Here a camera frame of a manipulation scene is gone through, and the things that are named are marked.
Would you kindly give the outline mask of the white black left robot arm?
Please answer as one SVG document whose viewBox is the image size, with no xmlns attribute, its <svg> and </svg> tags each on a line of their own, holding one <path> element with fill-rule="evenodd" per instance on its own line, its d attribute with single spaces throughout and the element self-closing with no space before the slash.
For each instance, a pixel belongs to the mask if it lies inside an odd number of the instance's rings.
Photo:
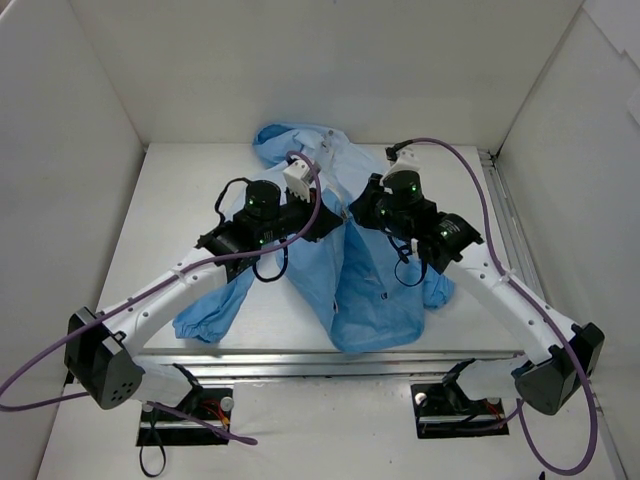
<svg viewBox="0 0 640 480">
<path fill-rule="evenodd" d="M 270 181 L 250 182 L 243 207 L 200 236 L 154 284 L 101 316 L 87 308 L 76 311 L 69 320 L 73 338 L 66 345 L 65 365 L 104 410 L 138 400 L 162 404 L 177 419 L 191 418 L 202 386 L 177 363 L 142 358 L 145 344 L 197 300 L 253 269 L 269 246 L 295 237 L 316 242 L 342 222 L 314 190 L 299 198 Z"/>
</svg>

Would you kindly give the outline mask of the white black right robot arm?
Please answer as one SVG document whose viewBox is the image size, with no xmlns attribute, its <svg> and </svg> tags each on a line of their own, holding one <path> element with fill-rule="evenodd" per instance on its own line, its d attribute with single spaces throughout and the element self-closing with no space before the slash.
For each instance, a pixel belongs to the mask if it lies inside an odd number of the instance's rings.
<svg viewBox="0 0 640 480">
<path fill-rule="evenodd" d="M 464 412 L 489 398 L 521 398 L 554 415 L 579 389 L 578 373 L 591 374 L 604 343 L 601 329 L 579 325 L 543 303 L 517 277 L 501 273 L 489 245 L 462 217 L 440 212 L 421 191 L 413 170 L 372 174 L 351 204 L 356 223 L 401 241 L 400 256 L 415 253 L 425 266 L 471 294 L 519 342 L 523 355 L 469 360 L 443 381 L 445 405 Z"/>
</svg>

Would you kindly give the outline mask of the light blue zip jacket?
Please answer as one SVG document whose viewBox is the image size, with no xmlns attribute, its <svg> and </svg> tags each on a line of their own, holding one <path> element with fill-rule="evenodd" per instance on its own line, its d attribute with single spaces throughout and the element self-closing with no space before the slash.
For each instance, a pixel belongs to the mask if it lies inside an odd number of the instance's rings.
<svg viewBox="0 0 640 480">
<path fill-rule="evenodd" d="M 285 185 L 289 151 L 321 167 L 322 200 L 344 222 L 327 237 L 298 240 L 275 254 L 277 265 L 311 307 L 328 339 L 339 350 L 361 353 L 398 347 L 420 338 L 426 313 L 444 307 L 454 283 L 412 259 L 398 266 L 387 238 L 357 225 L 348 208 L 369 176 L 387 164 L 347 136 L 325 126 L 275 123 L 256 133 L 253 148 L 265 167 L 260 178 Z"/>
</svg>

